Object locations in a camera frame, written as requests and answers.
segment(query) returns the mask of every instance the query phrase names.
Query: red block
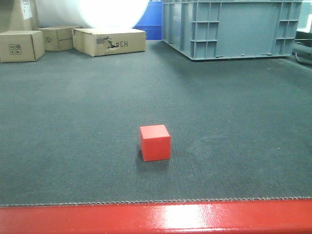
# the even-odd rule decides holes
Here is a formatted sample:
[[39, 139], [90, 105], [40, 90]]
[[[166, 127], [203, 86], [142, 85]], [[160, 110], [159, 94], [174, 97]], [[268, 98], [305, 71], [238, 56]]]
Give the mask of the red block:
[[165, 125], [142, 126], [140, 131], [141, 151], [145, 162], [170, 159], [171, 137]]

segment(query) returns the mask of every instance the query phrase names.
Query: gray plastic crate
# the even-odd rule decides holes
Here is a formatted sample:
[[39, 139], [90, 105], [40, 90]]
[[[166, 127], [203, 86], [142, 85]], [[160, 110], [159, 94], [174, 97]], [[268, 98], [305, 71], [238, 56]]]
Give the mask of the gray plastic crate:
[[292, 54], [301, 0], [164, 0], [163, 40], [193, 60]]

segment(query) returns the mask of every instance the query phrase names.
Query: red frame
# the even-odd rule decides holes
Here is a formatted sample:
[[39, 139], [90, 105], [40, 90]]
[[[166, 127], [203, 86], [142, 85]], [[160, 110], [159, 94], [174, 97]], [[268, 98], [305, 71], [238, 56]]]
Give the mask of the red frame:
[[1, 234], [308, 234], [312, 199], [1, 207]]

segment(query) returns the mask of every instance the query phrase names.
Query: blue container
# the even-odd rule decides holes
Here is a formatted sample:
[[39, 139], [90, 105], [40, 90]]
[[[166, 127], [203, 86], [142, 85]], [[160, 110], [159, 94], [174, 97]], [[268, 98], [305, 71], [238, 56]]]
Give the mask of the blue container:
[[147, 40], [161, 40], [161, 26], [135, 26], [134, 28], [145, 31]]
[[162, 39], [162, 1], [150, 1], [135, 29], [146, 32], [147, 40]]

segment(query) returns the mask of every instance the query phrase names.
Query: dark gray mat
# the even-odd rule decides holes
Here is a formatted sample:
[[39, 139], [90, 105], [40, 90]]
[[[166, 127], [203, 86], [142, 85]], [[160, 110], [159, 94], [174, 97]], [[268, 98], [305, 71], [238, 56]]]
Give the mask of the dark gray mat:
[[[143, 162], [139, 126], [172, 158]], [[0, 205], [312, 196], [312, 69], [193, 62], [160, 41], [0, 64]]]

